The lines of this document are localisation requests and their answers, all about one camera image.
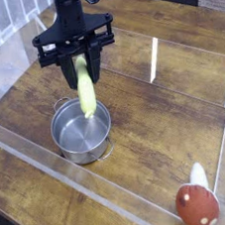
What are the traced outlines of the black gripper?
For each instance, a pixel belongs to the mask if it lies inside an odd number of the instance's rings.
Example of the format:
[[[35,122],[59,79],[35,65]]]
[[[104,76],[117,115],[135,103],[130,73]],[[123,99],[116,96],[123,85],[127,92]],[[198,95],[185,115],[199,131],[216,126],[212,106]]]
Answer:
[[[109,13],[83,13],[79,20],[65,20],[62,24],[57,19],[32,40],[32,45],[38,50],[40,66],[59,65],[69,87],[76,90],[77,74],[72,56],[85,53],[88,73],[96,83],[100,77],[100,52],[115,42],[112,21],[113,16]]]

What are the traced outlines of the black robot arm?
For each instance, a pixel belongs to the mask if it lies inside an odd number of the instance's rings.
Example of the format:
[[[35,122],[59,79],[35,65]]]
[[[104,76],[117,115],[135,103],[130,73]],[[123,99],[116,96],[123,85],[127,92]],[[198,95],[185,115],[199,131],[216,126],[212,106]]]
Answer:
[[[97,4],[100,0],[85,0]],[[112,31],[113,16],[109,13],[87,14],[81,0],[54,0],[56,21],[34,37],[32,45],[38,50],[41,67],[53,63],[61,67],[71,89],[77,88],[78,76],[72,58],[84,55],[93,82],[100,77],[101,51],[115,42]]]

